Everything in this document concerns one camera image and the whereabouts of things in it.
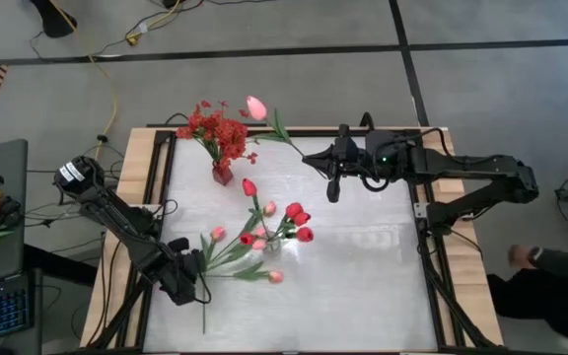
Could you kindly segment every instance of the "small red vase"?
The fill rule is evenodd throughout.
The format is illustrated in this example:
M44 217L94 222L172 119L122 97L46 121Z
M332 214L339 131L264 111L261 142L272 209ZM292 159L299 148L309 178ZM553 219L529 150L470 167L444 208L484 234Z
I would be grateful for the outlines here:
M222 168L218 165L214 165L212 168L212 177L214 178L214 181L222 184L223 186L227 186L227 183L234 177L234 174L229 167Z

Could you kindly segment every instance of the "keyboard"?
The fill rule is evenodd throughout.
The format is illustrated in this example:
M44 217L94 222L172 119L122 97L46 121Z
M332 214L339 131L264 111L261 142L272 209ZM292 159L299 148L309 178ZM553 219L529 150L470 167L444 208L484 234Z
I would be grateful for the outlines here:
M28 274L0 281L0 336L33 326L34 287Z

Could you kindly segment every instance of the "white tabletop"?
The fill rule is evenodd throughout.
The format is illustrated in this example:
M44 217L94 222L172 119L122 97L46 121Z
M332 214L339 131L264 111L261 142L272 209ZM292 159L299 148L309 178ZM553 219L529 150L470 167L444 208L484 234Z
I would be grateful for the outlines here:
M364 147L363 139L355 139ZM306 154L333 138L296 138ZM249 217L251 199L241 180L250 178L260 203L277 204L267 219L275 229L291 202L313 217L315 240L287 241L276 253L251 251L234 271L263 260L263 269L281 270L284 281L206 278L211 304L177 307L153 292L145 351L390 351L431 350L435 337L406 183L370 192L357 178L341 181L338 203L327 201L327 181L301 163L291 147L276 142L248 144L257 164L232 164L234 179L222 186L211 176L211 159L192 140L179 140L168 198L178 211L166 216L162 240L199 235L216 226L228 243ZM203 297L202 285L197 295Z

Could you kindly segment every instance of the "vase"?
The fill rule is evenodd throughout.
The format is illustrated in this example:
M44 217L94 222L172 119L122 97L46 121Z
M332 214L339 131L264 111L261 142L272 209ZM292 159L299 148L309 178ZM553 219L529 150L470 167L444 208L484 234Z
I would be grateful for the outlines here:
M274 231L267 231L266 232L266 248L264 251L267 252L277 252L282 249L282 238L283 233L280 232L277 235Z
M217 164L214 164L212 168L212 177L214 181L226 186L227 183L234 177L232 170L229 167L221 167Z

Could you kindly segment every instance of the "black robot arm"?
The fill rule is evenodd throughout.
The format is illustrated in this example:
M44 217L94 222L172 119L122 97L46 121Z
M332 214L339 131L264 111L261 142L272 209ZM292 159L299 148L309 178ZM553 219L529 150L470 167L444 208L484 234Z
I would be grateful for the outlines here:
M139 295L156 282L178 306L200 301L195 298L194 283L202 277L205 267L202 250L184 252L189 250L186 238L168 245L161 243L160 221L152 212L130 207L105 188L105 172L95 160L73 159L59 169L54 184L77 201L82 210L94 214L126 246L132 264L142 276L110 324L88 347L106 348Z
M445 154L415 144L422 136L437 132L442 136ZM499 202L528 203L538 196L532 168L510 156L456 157L444 143L439 128L415 135L385 130L370 131L365 149L357 147L349 127L339 126L339 136L325 151L307 156L304 163L324 172L328 178L327 197L338 201L339 182L344 177L358 177L372 191L385 189L390 182L404 179L410 183L426 183L438 178L489 179L489 185L457 200L433 202L416 211L426 217L429 229L448 234L459 217L478 213ZM380 186L370 184L384 181Z

